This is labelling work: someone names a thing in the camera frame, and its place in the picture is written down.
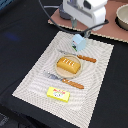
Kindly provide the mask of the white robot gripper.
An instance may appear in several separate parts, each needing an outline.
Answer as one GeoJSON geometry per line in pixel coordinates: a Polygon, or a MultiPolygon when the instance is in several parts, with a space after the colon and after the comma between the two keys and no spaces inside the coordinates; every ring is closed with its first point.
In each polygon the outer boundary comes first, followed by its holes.
{"type": "Polygon", "coordinates": [[[71,17],[72,28],[77,26],[77,20],[91,28],[84,32],[84,38],[89,38],[91,31],[102,28],[105,22],[106,8],[108,0],[63,0],[63,9],[71,17]]]}

